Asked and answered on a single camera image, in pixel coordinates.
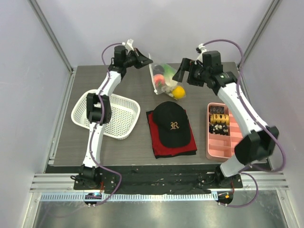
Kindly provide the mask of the clear zip top bag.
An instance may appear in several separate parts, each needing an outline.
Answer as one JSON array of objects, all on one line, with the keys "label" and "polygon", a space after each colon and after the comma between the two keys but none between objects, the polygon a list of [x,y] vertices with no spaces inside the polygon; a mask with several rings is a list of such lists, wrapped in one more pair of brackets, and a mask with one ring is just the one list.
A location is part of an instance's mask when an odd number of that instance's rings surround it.
[{"label": "clear zip top bag", "polygon": [[149,64],[149,71],[154,93],[156,95],[166,94],[175,100],[183,99],[186,96],[186,91],[182,83],[173,80],[177,70],[169,64],[160,62],[150,53],[148,57],[153,61]]}]

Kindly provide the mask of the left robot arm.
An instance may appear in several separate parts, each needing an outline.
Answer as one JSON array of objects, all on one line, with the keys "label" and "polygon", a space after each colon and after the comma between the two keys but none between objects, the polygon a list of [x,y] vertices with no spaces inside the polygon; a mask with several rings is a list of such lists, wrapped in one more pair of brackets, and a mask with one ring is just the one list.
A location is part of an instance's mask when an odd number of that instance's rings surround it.
[{"label": "left robot arm", "polygon": [[152,63],[137,48],[133,40],[114,43],[106,49],[114,47],[114,56],[107,68],[106,77],[95,93],[86,96],[86,117],[89,121],[89,139],[83,164],[75,183],[92,190],[101,185],[100,151],[105,129],[112,117],[110,96],[124,78],[127,68],[140,69]]}]

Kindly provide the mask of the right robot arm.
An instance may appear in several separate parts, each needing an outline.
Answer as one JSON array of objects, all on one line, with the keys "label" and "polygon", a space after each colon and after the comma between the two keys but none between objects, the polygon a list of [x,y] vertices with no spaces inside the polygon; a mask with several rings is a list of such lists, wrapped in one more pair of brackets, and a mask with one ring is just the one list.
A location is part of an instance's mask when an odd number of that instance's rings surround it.
[{"label": "right robot arm", "polygon": [[205,51],[196,60],[183,58],[173,80],[182,82],[188,72],[187,83],[194,86],[207,85],[232,112],[242,133],[242,140],[235,146],[235,153],[215,169],[217,186],[228,186],[232,178],[247,165],[263,160],[273,154],[279,130],[269,126],[253,109],[247,99],[242,98],[238,77],[225,72],[218,51]]}]

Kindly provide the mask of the fake green cabbage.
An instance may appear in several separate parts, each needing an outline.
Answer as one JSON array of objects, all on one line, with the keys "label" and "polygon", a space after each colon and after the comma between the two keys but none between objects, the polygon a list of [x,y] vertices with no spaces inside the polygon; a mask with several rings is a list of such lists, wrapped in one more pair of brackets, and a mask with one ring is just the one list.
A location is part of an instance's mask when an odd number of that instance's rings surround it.
[{"label": "fake green cabbage", "polygon": [[164,75],[165,81],[172,80],[172,78],[176,74],[177,70],[168,64],[160,64],[160,65],[163,66],[163,68],[164,68],[164,73],[162,75]]}]

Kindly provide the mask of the fake red peach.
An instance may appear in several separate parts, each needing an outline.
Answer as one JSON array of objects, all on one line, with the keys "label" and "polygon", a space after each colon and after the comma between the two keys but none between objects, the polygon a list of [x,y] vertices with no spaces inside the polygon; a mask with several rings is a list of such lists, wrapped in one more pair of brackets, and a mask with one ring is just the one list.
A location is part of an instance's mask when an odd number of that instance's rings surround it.
[{"label": "fake red peach", "polygon": [[157,87],[165,85],[164,75],[162,75],[162,74],[154,75],[153,80],[154,80],[155,86],[157,86]]}]

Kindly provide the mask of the fake orange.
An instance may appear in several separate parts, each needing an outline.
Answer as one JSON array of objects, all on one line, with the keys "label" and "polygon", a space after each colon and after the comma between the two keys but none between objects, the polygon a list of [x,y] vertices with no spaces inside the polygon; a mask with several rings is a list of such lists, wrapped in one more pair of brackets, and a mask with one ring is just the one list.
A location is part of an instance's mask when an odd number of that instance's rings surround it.
[{"label": "fake orange", "polygon": [[176,100],[179,100],[179,99],[182,99],[185,97],[186,95],[186,92],[184,90],[184,88],[180,85],[176,86],[173,90],[172,90],[172,95],[173,95],[173,98],[176,99]]}]

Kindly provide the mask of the white perforated plastic basket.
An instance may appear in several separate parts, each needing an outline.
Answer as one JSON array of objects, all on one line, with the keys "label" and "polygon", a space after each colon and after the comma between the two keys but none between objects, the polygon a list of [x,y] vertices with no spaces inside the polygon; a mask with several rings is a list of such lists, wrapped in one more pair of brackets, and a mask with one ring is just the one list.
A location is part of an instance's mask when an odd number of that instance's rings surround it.
[{"label": "white perforated plastic basket", "polygon": [[[71,112],[71,120],[76,125],[89,129],[89,121],[86,117],[86,96],[95,93],[96,90],[86,91],[77,101]],[[132,99],[120,95],[110,96],[112,109],[111,121],[107,124],[104,135],[123,140],[129,136],[140,115],[140,105]]]}]

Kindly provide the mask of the yellow tiger rolled sock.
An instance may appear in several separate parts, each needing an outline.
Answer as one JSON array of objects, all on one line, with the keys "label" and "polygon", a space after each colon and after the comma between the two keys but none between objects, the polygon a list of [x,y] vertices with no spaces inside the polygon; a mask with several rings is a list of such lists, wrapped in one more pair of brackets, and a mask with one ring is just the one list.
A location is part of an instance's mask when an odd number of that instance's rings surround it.
[{"label": "yellow tiger rolled sock", "polygon": [[211,124],[226,124],[229,125],[229,115],[228,114],[210,114],[209,122]]}]

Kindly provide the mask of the black baseball cap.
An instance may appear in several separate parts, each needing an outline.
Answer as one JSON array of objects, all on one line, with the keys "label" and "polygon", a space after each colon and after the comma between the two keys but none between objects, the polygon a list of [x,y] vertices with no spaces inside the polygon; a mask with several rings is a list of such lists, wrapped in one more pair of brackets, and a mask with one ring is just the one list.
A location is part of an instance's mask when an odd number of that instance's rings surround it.
[{"label": "black baseball cap", "polygon": [[177,103],[167,101],[159,104],[152,112],[152,119],[158,128],[163,146],[179,148],[191,142],[188,116]]}]

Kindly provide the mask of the black white rolled sock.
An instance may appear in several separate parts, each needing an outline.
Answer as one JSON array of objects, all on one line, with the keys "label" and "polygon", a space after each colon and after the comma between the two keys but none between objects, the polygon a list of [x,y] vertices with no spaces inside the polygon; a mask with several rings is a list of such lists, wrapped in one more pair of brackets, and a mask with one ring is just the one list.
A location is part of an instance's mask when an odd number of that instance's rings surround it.
[{"label": "black white rolled sock", "polygon": [[209,125],[209,133],[219,135],[229,135],[228,126],[224,123],[216,123]]}]

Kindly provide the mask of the red folded cloth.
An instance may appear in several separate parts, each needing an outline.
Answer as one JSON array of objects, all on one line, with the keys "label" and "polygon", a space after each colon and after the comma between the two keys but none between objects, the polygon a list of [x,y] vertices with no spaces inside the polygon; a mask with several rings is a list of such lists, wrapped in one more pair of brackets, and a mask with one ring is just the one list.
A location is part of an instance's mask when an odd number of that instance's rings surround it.
[{"label": "red folded cloth", "polygon": [[195,139],[194,139],[191,127],[190,127],[191,142],[188,145],[186,145],[184,147],[179,147],[179,148],[168,148],[168,147],[163,146],[159,139],[158,128],[152,119],[152,112],[153,111],[149,111],[146,113],[146,115],[147,115],[147,120],[148,120],[148,124],[149,124],[149,128],[150,128],[152,149],[153,149],[153,153],[154,153],[154,156],[156,159],[196,154],[197,146],[195,143]]}]

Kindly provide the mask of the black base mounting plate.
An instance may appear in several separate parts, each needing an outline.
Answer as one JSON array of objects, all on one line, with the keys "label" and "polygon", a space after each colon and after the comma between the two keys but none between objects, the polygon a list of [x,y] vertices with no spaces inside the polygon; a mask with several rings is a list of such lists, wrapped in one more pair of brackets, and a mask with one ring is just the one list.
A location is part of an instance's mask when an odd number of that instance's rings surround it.
[{"label": "black base mounting plate", "polygon": [[144,166],[109,166],[100,170],[94,180],[82,180],[86,171],[77,166],[47,166],[47,173],[69,173],[75,190],[104,190],[111,193],[118,186],[117,194],[200,194],[210,189],[234,187],[241,189],[245,181],[240,175],[218,184],[214,179],[217,164],[179,164]]}]

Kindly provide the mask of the left aluminium frame post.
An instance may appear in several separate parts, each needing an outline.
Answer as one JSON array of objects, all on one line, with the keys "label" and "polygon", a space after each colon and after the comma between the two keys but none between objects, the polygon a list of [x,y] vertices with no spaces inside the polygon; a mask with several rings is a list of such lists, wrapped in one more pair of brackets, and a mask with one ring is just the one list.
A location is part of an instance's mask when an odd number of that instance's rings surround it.
[{"label": "left aluminium frame post", "polygon": [[70,64],[66,54],[64,53],[53,29],[51,28],[46,16],[44,15],[41,7],[39,6],[36,0],[28,0],[29,5],[33,9],[34,13],[36,14],[40,24],[42,25],[44,31],[46,32],[48,38],[50,39],[52,45],[54,46],[56,52],[59,54],[62,62],[64,63],[65,67],[67,68],[69,73],[73,73],[73,67]]}]

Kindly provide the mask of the aluminium frame post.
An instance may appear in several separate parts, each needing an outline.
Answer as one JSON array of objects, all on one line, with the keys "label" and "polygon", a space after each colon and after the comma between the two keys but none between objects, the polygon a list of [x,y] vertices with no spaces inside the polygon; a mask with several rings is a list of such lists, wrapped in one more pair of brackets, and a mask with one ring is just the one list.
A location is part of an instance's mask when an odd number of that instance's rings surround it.
[{"label": "aluminium frame post", "polygon": [[256,46],[257,42],[260,40],[261,36],[263,35],[264,31],[266,30],[271,18],[274,16],[275,12],[277,11],[278,7],[281,4],[281,0],[272,0],[270,2],[269,7],[267,8],[264,16],[262,17],[252,39],[250,40],[245,52],[243,63],[238,64],[238,68],[241,68],[245,61],[250,56],[251,52],[253,51],[254,47]]},{"label": "aluminium frame post", "polygon": [[51,28],[46,16],[44,15],[41,7],[39,6],[36,0],[28,0],[29,5],[33,9],[34,13],[36,14],[40,24],[42,25],[44,31],[46,32],[48,38],[50,39],[52,45],[54,46],[56,52],[59,54],[62,62],[64,63],[65,67],[67,68],[69,73],[73,73],[73,67],[70,64],[66,54],[64,53],[53,29]]}]

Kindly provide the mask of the aluminium front rail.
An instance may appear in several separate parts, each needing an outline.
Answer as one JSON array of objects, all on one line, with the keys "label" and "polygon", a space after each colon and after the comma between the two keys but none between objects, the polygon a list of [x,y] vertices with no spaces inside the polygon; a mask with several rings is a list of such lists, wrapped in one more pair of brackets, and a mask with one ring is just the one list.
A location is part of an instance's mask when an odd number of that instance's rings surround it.
[{"label": "aluminium front rail", "polygon": [[[260,190],[288,190],[289,186],[282,172],[270,173],[263,171],[248,171],[254,178]],[[35,174],[30,192],[67,192],[72,191],[74,181],[71,173]]]}]

